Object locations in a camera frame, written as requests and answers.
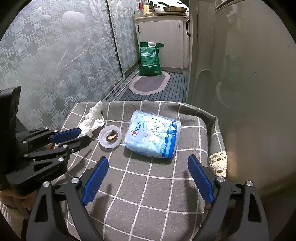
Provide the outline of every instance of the green bag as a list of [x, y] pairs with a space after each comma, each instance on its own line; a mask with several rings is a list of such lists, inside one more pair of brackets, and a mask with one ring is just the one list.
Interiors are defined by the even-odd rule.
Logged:
[[142, 66], [140, 67], [140, 76], [161, 76], [158, 53], [164, 44], [153, 42], [141, 42], [140, 53]]

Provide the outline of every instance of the blue tissue package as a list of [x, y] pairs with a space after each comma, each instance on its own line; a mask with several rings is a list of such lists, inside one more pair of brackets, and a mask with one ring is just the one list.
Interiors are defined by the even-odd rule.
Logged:
[[136, 110], [130, 120], [124, 145], [139, 154], [173, 157], [180, 137], [181, 122]]

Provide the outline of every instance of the floor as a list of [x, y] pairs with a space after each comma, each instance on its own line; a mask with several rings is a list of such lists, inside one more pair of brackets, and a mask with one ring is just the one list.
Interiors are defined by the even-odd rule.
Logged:
[[170, 80], [166, 88], [152, 95], [138, 95], [130, 91], [127, 91], [120, 98], [122, 100], [156, 100], [156, 101], [174, 101], [174, 102], [185, 102], [186, 101], [186, 90], [187, 90], [187, 75], [180, 73], [171, 73]]

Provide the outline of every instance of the blue textured pad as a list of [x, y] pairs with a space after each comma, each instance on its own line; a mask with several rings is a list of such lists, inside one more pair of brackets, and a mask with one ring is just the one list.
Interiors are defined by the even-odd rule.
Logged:
[[80, 128], [74, 128], [67, 131], [56, 133], [52, 138], [50, 138], [50, 140], [53, 143], [62, 143], [77, 138], [80, 133]]
[[215, 198], [213, 196], [212, 185], [192, 156], [188, 158], [188, 170], [193, 177], [202, 198], [206, 202], [213, 204]]
[[98, 165], [96, 170], [94, 170], [93, 174], [87, 181], [86, 185], [84, 186], [84, 193], [82, 197], [83, 205], [87, 205], [89, 202], [94, 200], [98, 189], [100, 188], [107, 172], [109, 169], [109, 162], [108, 159], [105, 157]]

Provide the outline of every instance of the cartoon character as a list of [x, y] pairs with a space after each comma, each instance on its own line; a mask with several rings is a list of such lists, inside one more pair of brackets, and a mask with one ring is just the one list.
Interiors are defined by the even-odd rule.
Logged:
[[148, 116], [143, 116], [144, 120], [144, 136], [148, 138], [148, 141], [154, 142], [156, 136], [161, 135], [162, 137], [167, 137], [165, 125], [162, 121], [150, 118]]

